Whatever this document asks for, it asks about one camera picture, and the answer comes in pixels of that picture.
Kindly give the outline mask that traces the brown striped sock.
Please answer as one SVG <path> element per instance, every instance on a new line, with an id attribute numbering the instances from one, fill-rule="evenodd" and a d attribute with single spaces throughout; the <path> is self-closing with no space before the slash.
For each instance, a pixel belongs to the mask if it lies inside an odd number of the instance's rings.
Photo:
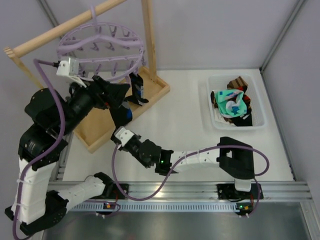
<path id="1" fill-rule="evenodd" d="M 227 89 L 238 89 L 245 92 L 248 89 L 248 84 L 241 76 L 239 76 L 227 84 Z"/>

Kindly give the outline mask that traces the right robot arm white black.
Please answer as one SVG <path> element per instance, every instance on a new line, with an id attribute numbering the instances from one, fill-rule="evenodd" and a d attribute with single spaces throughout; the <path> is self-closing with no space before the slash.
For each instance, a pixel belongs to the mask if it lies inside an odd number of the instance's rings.
<path id="1" fill-rule="evenodd" d="M 234 188 L 250 192 L 251 180 L 255 177 L 254 157 L 251 147 L 230 137 L 221 137 L 218 149 L 203 148 L 195 151 L 163 149 L 149 139 L 121 129 L 112 137 L 119 150 L 131 154 L 145 168 L 154 167 L 154 172 L 166 176 L 196 169 L 220 168 L 234 178 Z"/>

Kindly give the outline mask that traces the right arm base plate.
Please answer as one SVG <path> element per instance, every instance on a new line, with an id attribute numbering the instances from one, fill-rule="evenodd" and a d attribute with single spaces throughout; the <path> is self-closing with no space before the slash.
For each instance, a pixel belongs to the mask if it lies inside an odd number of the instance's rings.
<path id="1" fill-rule="evenodd" d="M 235 185 L 232 183 L 221 183 L 217 185 L 217 193 L 219 200 L 228 200 L 230 202 L 240 202 L 244 200 L 257 200 L 264 198 L 263 191 L 258 187 L 260 184 L 251 184 L 251 189 L 249 192 L 236 190 Z"/>

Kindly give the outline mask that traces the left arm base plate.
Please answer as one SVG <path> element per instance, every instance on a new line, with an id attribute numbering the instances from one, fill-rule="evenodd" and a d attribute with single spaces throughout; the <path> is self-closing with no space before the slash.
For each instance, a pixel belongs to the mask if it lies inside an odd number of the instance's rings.
<path id="1" fill-rule="evenodd" d="M 129 184 L 127 183 L 121 183 L 120 184 L 120 187 L 122 188 L 122 190 L 125 192 L 125 193 L 128 193 L 129 192 Z M 119 188 L 117 187 L 117 185 L 114 183 L 113 186 L 112 186 L 112 190 L 111 190 L 111 193 L 109 195 L 109 198 L 111 200 L 126 200 L 127 197 L 119 190 Z"/>

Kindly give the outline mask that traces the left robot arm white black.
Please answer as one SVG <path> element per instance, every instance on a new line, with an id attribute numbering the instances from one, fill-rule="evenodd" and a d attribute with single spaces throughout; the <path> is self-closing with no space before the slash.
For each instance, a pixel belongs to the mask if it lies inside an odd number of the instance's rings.
<path id="1" fill-rule="evenodd" d="M 63 99 L 49 80 L 25 107 L 33 120 L 18 146 L 19 177 L 14 203 L 5 209 L 12 230 L 26 238 L 57 225 L 73 207 L 92 198 L 114 195 L 114 181 L 99 172 L 67 190 L 49 190 L 48 185 L 66 135 L 94 109 L 119 110 L 130 89 L 127 83 L 111 83 L 95 75 L 91 82 L 70 85 L 71 95 Z"/>

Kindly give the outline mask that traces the purple round clip hanger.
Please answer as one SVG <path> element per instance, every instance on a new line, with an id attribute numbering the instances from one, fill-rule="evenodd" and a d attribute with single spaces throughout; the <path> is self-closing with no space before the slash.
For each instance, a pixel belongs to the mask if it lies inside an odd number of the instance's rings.
<path id="1" fill-rule="evenodd" d="M 146 65 L 142 38 L 130 28 L 113 22 L 98 21 L 95 8 L 90 8 L 92 20 L 67 32 L 56 49 L 58 61 L 73 57 L 79 61 L 79 77 L 89 79 L 89 73 L 108 73 L 108 81 L 128 79 Z"/>

